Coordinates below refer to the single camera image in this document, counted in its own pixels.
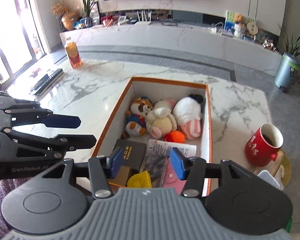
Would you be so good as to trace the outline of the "dark grey gift box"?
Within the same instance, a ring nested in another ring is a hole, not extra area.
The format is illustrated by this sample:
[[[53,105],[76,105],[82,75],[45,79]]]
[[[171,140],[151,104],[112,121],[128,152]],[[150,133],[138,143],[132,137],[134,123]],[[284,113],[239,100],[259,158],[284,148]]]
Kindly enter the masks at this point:
[[[147,145],[141,142],[117,139],[114,148],[116,147],[123,148],[122,166],[130,167],[136,173],[140,172]]]

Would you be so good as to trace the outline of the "brown kraft small box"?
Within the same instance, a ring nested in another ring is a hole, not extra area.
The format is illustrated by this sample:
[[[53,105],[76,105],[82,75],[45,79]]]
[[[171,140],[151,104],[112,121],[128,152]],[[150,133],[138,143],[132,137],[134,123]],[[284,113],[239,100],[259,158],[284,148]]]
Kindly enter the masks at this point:
[[[109,183],[126,187],[129,178],[132,176],[132,169],[128,166],[121,166],[114,179],[108,179]]]

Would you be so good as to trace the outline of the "brown dog plush blue suit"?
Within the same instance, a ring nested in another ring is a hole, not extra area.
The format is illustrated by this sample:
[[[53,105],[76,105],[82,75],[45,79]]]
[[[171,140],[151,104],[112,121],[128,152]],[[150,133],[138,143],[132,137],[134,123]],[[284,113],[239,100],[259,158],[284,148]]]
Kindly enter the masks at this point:
[[[146,134],[146,116],[153,110],[151,100],[146,96],[134,98],[129,110],[125,112],[125,131],[121,134],[121,139],[129,137],[140,137]]]

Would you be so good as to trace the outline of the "pink leather card wallet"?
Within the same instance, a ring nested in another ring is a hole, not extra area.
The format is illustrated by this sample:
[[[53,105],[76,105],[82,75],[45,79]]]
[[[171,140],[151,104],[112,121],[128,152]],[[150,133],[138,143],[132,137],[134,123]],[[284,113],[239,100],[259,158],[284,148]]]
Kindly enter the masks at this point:
[[[175,191],[177,192],[177,194],[181,194],[185,184],[186,184],[185,180],[180,180],[177,177],[177,175],[172,167],[170,158],[168,158],[163,187],[164,188],[174,188]]]

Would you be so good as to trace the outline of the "yellow tape measure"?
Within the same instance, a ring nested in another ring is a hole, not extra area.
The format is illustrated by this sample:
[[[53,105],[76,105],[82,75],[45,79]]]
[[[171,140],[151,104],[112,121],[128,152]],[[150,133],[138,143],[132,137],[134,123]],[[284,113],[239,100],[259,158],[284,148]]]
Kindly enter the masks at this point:
[[[148,171],[135,174],[127,181],[127,187],[130,188],[152,188],[151,176]]]

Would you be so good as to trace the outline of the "illustrated card box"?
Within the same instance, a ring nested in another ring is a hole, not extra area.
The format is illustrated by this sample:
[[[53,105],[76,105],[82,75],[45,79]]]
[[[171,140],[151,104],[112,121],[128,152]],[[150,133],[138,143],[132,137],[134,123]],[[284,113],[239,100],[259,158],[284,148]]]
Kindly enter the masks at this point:
[[[140,172],[147,171],[151,177],[152,187],[163,187],[166,170],[168,165],[168,157],[146,155],[143,158]]]

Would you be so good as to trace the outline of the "cream crochet sheep doll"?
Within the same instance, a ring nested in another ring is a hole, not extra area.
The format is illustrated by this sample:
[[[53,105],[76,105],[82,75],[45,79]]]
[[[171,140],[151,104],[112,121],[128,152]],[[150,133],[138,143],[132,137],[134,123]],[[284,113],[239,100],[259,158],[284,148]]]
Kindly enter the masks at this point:
[[[166,134],[177,130],[177,121],[172,114],[176,105],[173,99],[158,101],[153,110],[146,116],[147,132],[154,139],[160,139]]]

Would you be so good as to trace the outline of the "orange crochet ball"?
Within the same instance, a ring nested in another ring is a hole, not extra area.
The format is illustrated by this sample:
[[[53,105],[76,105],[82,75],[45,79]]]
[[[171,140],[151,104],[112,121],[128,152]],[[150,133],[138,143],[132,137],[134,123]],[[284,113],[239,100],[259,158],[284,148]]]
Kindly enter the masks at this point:
[[[175,142],[179,144],[184,144],[185,139],[185,135],[180,131],[172,131],[164,136],[164,141]]]

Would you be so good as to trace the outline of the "white plush pink striped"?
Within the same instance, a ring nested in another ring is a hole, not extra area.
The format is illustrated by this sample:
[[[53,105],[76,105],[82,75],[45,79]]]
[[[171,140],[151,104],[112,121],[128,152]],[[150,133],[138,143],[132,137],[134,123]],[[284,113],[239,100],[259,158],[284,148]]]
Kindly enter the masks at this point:
[[[200,121],[203,100],[199,94],[190,94],[179,100],[173,109],[172,113],[179,130],[189,140],[196,139],[202,134]]]

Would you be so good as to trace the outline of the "white grey mesh device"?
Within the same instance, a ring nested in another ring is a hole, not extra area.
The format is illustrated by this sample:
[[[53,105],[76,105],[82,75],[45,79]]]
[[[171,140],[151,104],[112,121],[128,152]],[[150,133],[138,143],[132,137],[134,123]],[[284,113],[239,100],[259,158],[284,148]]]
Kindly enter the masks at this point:
[[[277,180],[270,174],[269,171],[262,170],[257,174],[257,176],[258,176],[258,178],[261,178],[262,180],[266,181],[271,186],[282,191],[282,187],[281,187],[280,183],[277,182]]]

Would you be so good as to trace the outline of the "black keyboard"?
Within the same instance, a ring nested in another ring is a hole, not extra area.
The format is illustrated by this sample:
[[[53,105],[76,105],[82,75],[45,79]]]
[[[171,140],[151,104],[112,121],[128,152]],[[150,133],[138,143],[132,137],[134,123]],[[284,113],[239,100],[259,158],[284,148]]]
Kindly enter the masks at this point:
[[[49,78],[43,85],[36,91],[32,91],[32,95],[40,96],[45,93],[45,91],[52,86],[52,84],[64,73],[62,68],[56,69],[53,73],[49,74]]]

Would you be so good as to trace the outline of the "red ceramic mug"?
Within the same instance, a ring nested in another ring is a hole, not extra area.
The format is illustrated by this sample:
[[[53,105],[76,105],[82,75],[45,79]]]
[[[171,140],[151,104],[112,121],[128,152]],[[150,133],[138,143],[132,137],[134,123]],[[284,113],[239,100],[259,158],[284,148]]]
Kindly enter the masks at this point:
[[[262,124],[245,145],[245,156],[249,163],[264,167],[275,161],[284,139],[281,131],[272,124]]]

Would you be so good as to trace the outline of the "orange cardboard box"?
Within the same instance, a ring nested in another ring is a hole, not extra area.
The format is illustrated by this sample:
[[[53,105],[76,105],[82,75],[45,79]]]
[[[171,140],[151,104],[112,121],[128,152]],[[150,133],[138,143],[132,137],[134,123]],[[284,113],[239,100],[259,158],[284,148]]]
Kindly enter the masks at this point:
[[[170,151],[212,160],[210,94],[206,84],[133,77],[128,81],[98,139],[94,156],[117,146],[126,166],[146,170],[153,187],[181,193],[185,181],[172,168]]]

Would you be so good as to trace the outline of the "grey pedal trash bin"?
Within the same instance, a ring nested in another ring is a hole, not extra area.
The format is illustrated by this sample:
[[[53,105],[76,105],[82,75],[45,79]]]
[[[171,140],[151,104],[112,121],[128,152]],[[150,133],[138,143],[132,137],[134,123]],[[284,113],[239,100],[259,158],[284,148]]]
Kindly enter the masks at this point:
[[[300,71],[300,61],[295,56],[284,53],[274,78],[275,86],[284,93],[289,92],[298,71]]]

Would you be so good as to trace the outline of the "green potted plant right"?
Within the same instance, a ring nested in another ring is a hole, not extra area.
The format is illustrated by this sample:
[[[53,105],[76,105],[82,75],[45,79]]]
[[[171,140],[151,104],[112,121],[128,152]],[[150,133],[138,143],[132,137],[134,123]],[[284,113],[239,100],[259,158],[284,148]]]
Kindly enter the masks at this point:
[[[281,29],[281,34],[283,35],[283,40],[285,42],[284,52],[293,57],[300,56],[300,35],[295,39],[293,35],[289,37],[284,26],[279,25],[279,28]]]

